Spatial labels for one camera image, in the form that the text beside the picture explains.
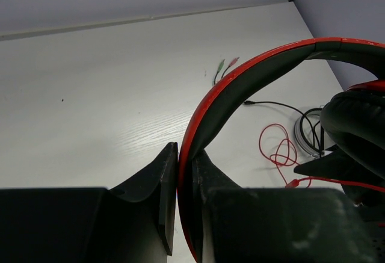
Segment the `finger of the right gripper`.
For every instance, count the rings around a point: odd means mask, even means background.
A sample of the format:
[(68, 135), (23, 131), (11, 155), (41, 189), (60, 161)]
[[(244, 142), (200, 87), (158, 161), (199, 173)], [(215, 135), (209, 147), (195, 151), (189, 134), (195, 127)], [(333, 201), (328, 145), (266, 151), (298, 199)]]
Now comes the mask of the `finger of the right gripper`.
[(384, 179), (362, 166), (344, 151), (334, 152), (294, 168), (299, 175), (369, 184), (384, 188)]

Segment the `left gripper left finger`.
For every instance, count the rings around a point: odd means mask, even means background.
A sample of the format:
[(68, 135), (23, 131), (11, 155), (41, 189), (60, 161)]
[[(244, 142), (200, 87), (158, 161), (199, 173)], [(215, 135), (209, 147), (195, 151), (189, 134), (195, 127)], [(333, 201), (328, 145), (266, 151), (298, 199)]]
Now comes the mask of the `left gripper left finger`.
[(118, 186), (1, 190), (2, 262), (166, 262), (176, 143)]

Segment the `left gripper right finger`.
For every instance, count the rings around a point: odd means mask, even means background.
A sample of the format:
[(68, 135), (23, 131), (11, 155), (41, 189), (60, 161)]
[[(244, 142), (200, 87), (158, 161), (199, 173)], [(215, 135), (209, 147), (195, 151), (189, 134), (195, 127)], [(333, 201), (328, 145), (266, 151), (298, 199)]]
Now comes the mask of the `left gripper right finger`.
[(192, 161), (199, 262), (378, 262), (353, 204), (330, 188), (242, 188), (207, 153)]

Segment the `red black headphones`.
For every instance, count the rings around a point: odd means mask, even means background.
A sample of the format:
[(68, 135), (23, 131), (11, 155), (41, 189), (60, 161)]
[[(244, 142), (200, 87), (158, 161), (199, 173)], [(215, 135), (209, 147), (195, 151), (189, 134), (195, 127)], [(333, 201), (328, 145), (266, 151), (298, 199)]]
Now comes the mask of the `red black headphones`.
[[(325, 37), (284, 45), (248, 60), (221, 79), (195, 110), (179, 157), (178, 201), (187, 245), (194, 218), (192, 161), (216, 137), (235, 110), (251, 95), (306, 60), (334, 60), (366, 69), (375, 81), (357, 84), (321, 110), (321, 126), (340, 149), (384, 179), (384, 45), (359, 39)], [(353, 204), (372, 240), (378, 262), (384, 261), (384, 188), (343, 193)]]

